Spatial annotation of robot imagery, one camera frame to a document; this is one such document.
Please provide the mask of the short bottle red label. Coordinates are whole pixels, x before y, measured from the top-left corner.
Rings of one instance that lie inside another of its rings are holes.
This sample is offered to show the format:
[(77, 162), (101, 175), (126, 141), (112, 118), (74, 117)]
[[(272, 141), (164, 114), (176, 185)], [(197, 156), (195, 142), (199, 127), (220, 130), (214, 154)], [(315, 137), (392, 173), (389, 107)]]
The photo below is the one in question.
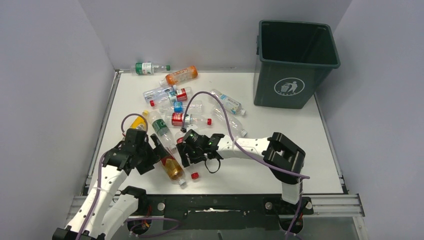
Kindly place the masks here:
[(178, 131), (175, 134), (176, 147), (178, 150), (178, 154), (180, 156), (181, 164), (184, 170), (190, 175), (192, 180), (197, 180), (200, 176), (199, 176), (199, 173), (190, 164), (189, 150), (191, 148), (188, 147), (188, 145), (184, 142), (183, 140), (184, 135), (185, 133), (181, 131)]

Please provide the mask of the amber tea bottle red label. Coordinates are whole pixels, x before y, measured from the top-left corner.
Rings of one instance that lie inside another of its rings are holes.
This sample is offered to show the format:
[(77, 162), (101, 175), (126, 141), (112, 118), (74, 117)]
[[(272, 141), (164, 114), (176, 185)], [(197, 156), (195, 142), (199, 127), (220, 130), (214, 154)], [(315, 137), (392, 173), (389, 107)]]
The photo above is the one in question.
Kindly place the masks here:
[(167, 150), (161, 154), (160, 164), (171, 181), (176, 182), (180, 187), (187, 184), (183, 168)]

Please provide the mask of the yellow juice bottle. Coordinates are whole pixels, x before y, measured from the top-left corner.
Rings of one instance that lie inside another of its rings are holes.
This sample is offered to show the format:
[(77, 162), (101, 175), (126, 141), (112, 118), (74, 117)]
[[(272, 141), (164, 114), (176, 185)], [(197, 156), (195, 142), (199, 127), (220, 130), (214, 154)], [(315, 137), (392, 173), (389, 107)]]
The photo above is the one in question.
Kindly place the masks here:
[(136, 117), (133, 123), (130, 125), (131, 129), (148, 131), (148, 122), (146, 120), (147, 112), (143, 111), (139, 114), (133, 114), (132, 116)]

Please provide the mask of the clear bottle red label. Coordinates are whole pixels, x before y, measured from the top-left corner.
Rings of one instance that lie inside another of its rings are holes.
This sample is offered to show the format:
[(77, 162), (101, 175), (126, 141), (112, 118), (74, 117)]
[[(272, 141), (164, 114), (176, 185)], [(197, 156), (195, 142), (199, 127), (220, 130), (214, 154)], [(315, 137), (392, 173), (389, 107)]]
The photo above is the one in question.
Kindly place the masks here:
[(201, 114), (184, 114), (182, 112), (168, 112), (164, 117), (165, 123), (172, 127), (182, 127), (196, 125), (199, 128), (205, 128), (212, 125), (212, 119)]

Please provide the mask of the clear bottle dark green label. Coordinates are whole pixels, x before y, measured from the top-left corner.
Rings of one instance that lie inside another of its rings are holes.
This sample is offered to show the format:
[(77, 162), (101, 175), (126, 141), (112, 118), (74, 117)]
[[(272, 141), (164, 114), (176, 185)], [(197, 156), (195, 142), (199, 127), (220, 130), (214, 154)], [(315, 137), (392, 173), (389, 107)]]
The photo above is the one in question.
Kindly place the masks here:
[(160, 113), (157, 111), (147, 111), (146, 115), (148, 122), (153, 127), (154, 132), (163, 146), (171, 153), (175, 153), (177, 150), (176, 141)]

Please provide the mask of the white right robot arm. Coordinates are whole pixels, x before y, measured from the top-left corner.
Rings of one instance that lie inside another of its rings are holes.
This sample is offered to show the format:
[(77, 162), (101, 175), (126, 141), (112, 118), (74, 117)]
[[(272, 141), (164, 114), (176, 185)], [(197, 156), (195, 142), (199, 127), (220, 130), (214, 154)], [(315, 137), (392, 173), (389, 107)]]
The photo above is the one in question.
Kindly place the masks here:
[(222, 133), (202, 135), (190, 129), (177, 138), (177, 147), (184, 167), (213, 159), (253, 159), (281, 182), (282, 209), (292, 214), (301, 207), (306, 153), (280, 132), (265, 138), (234, 138)]

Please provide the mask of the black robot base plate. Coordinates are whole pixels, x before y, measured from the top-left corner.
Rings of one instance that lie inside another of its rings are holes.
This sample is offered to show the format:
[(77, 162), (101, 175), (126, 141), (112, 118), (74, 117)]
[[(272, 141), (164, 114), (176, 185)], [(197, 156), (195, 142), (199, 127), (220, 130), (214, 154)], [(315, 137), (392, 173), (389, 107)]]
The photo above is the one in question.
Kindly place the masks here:
[(180, 230), (267, 231), (299, 230), (302, 217), (313, 215), (310, 197), (300, 204), (282, 200), (279, 194), (146, 194), (136, 203), (134, 216), (163, 216), (182, 223)]

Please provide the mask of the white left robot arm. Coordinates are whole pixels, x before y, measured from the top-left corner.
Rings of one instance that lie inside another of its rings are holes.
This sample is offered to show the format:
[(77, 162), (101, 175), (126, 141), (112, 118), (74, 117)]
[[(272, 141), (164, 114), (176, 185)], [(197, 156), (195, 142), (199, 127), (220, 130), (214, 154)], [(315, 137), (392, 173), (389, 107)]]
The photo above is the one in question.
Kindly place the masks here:
[(150, 212), (145, 189), (121, 187), (132, 170), (143, 175), (167, 153), (156, 134), (129, 128), (119, 144), (100, 158), (97, 180), (74, 217), (54, 240), (110, 240), (132, 214)]

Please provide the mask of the clear bottle blue white label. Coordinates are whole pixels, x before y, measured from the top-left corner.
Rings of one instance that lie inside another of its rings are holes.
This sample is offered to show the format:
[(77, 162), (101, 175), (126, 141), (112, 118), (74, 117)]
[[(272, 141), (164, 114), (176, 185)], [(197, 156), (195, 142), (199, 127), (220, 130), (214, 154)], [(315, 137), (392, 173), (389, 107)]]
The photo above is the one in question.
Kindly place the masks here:
[(188, 114), (203, 114), (204, 105), (201, 100), (194, 100), (189, 104), (188, 101), (176, 101), (173, 103), (167, 103), (158, 107), (161, 113), (173, 112), (173, 113), (185, 113)]

